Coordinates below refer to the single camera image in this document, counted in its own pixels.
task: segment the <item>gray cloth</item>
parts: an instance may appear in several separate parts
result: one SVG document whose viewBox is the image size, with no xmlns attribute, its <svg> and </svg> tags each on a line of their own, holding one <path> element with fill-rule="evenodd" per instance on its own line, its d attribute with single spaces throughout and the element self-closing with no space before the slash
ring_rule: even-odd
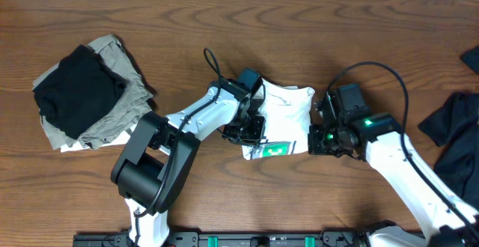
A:
<svg viewBox="0 0 479 247">
<path fill-rule="evenodd" d="M 126 83 L 125 91 L 115 107 L 78 137 L 78 142 L 83 147 L 87 147 L 85 144 L 89 143 L 91 148 L 96 150 L 101 145 L 112 142 L 124 130 L 138 123 L 144 114 L 150 112 L 151 108 L 146 101 L 153 95 L 145 89 L 141 76 L 135 71 L 120 41 L 114 35 L 97 38 L 88 46 L 100 55 L 104 64 L 120 75 Z M 34 88 L 57 68 L 58 64 L 35 79 L 33 81 Z M 41 117 L 40 122 L 54 150 L 64 144 L 71 147 L 76 142 L 75 139 L 69 138 L 64 132 L 46 121 L 45 117 Z"/>
</svg>

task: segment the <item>black cloth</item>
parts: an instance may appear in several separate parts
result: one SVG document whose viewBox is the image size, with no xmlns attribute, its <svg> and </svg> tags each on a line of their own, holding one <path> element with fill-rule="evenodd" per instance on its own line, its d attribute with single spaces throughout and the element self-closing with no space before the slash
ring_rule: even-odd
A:
<svg viewBox="0 0 479 247">
<path fill-rule="evenodd" d="M 467 64 L 467 66 L 474 72 L 479 74 L 479 46 L 464 52 L 461 55 L 461 60 L 463 60 L 464 64 Z"/>
<path fill-rule="evenodd" d="M 124 88 L 123 79 L 100 56 L 79 46 L 33 92 L 40 115 L 77 139 L 113 109 Z"/>
<path fill-rule="evenodd" d="M 479 208 L 479 94 L 453 94 L 418 127 L 448 149 L 434 172 L 465 202 Z"/>
</svg>

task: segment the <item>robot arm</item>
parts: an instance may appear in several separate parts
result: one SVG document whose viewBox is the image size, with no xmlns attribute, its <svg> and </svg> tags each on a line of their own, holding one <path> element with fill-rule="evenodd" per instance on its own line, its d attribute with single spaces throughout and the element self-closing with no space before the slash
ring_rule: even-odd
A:
<svg viewBox="0 0 479 247">
<path fill-rule="evenodd" d="M 168 237 L 167 210 L 180 194 L 200 143 L 209 134 L 225 125 L 223 138 L 242 144 L 260 141 L 264 118 L 256 116 L 251 99 L 261 86 L 260 75 L 245 69 L 238 80 L 221 80 L 213 82 L 204 97 L 180 112 L 164 118 L 153 112 L 144 115 L 112 170 L 111 180 L 118 185 L 129 207 L 129 238 L 135 242 L 138 237 L 139 246 L 161 246 Z M 211 102 L 218 91 L 216 101 Z M 178 132 L 187 115 L 188 121 Z M 147 147 L 169 156 L 175 149 L 174 158 L 168 160 L 171 167 L 160 193 L 167 165 L 145 153 Z M 149 214 L 135 217 L 148 208 L 152 208 Z"/>
<path fill-rule="evenodd" d="M 405 143 L 411 159 L 405 157 L 400 143 L 399 124 L 389 114 L 372 115 L 358 85 L 339 87 L 327 93 L 318 111 L 324 121 L 323 125 L 310 126 L 309 153 L 336 157 L 346 154 L 368 162 L 398 193 L 418 221 L 425 237 L 422 239 L 406 234 L 401 229 L 394 232 L 387 228 L 367 235 L 371 246 L 427 246 L 446 227 L 455 230 L 455 236 L 461 240 L 465 239 L 467 235 L 461 235 L 465 223 L 427 185 L 410 161 L 470 223 L 475 223 L 478 211 L 457 197 L 437 177 L 418 155 L 407 135 Z"/>
</svg>

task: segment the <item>wood grain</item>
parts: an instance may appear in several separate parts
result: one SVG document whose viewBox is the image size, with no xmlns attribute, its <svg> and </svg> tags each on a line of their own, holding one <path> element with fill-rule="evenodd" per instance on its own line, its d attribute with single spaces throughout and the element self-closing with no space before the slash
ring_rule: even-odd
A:
<svg viewBox="0 0 479 247">
<path fill-rule="evenodd" d="M 404 78 L 407 132 L 433 164 L 441 149 L 417 129 L 454 91 L 478 91 L 460 63 L 479 42 L 479 0 L 2 0 L 0 2 L 0 245 L 69 246 L 78 232 L 129 227 L 109 174 L 122 147 L 51 150 L 31 82 L 81 44 L 121 37 L 160 115 L 200 98 L 215 78 L 253 67 L 281 85 L 321 91 L 341 69 L 381 61 Z M 363 67 L 359 82 L 377 112 L 402 117 L 394 77 Z M 160 152 L 151 152 L 164 160 Z M 201 145 L 169 222 L 203 231 L 319 231 L 383 219 L 418 225 L 367 164 L 299 154 L 245 161 L 217 134 Z"/>
</svg>

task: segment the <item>wooden tabletop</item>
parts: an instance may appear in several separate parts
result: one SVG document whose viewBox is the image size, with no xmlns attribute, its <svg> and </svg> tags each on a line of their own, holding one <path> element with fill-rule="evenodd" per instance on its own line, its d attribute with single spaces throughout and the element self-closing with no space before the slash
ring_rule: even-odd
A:
<svg viewBox="0 0 479 247">
<path fill-rule="evenodd" d="M 154 89 L 160 115 L 189 106 L 214 80 L 205 46 L 226 77 L 253 67 L 280 85 L 311 86 L 314 100 L 351 64 L 389 64 L 409 90 L 406 131 L 431 165 L 442 149 L 418 123 L 452 92 L 479 90 L 479 76 L 459 60 L 479 44 L 479 0 L 0 0 L 1 246 L 69 246 L 80 232 L 130 226 L 109 179 L 123 147 L 53 151 L 31 92 L 79 44 L 111 33 Z M 402 118 L 392 75 L 361 67 L 339 84 L 349 82 L 375 112 Z M 383 219 L 418 229 L 367 163 L 306 153 L 246 161 L 217 133 L 201 144 L 169 211 L 171 226 L 202 231 L 320 231 Z"/>
</svg>

